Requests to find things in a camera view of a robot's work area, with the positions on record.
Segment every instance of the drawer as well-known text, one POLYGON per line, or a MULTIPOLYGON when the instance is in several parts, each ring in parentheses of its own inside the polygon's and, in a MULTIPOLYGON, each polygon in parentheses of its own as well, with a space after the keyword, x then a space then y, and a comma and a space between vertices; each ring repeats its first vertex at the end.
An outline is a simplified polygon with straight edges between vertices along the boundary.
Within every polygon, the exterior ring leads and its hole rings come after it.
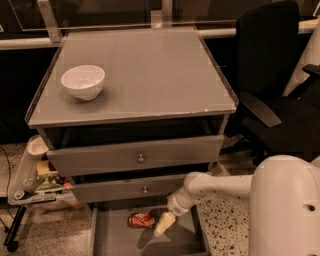
POLYGON ((83 203, 145 198, 173 193, 182 186, 184 177, 184 174, 179 174, 75 184, 71 190, 77 200, 83 203))
POLYGON ((50 150, 48 158, 61 176, 211 163, 217 160, 223 135, 108 144, 50 150))
POLYGON ((92 255, 211 255, 203 219, 195 206, 177 218, 160 237, 154 237, 154 228, 128 226, 128 217, 133 213, 150 213, 158 223, 162 213, 167 210, 166 204, 166 197, 96 203, 91 229, 92 255))

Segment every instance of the chair backrest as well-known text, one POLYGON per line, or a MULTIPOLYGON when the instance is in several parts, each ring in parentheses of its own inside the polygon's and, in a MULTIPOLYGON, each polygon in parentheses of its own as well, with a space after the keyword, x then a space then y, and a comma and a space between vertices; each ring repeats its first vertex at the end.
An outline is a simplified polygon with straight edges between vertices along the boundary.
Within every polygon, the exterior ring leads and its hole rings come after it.
POLYGON ((280 96, 296 64, 299 8, 295 1, 260 6, 237 20, 236 92, 280 96))

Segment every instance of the white bowl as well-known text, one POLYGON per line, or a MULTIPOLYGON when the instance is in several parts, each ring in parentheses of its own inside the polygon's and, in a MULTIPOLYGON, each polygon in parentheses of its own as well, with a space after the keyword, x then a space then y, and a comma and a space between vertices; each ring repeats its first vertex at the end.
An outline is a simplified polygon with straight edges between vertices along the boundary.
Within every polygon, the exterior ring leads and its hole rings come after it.
POLYGON ((82 65, 69 69, 61 78, 62 85, 74 97, 82 100, 92 100, 101 92, 105 72, 93 65, 82 65))

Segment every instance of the chair armrest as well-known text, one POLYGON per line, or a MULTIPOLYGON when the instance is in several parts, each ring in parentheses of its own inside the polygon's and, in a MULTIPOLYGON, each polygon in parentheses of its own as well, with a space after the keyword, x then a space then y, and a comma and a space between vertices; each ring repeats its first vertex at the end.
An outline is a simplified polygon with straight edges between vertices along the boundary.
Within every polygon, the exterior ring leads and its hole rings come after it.
POLYGON ((299 84, 288 96, 299 99, 302 94, 304 94, 309 86, 311 86, 314 81, 320 79, 320 66, 308 64, 305 65, 302 70, 309 74, 310 76, 301 84, 299 84))
POLYGON ((305 65, 302 68, 302 70, 309 75, 316 76, 317 78, 320 78, 320 66, 308 64, 308 65, 305 65))
POLYGON ((258 98, 246 92, 239 93, 238 98, 240 104, 243 104, 246 110, 250 111, 267 127, 281 124, 280 118, 258 98))

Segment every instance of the cabinet top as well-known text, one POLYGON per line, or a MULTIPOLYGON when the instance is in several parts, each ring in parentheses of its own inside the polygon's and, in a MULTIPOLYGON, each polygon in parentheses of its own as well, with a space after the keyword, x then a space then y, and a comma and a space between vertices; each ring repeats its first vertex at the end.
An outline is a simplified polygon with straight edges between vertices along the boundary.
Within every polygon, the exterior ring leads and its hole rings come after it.
POLYGON ((192 27, 72 32, 27 122, 44 128, 232 113, 236 103, 218 71, 192 27), (61 84, 64 72, 86 64, 106 73, 91 101, 61 84))

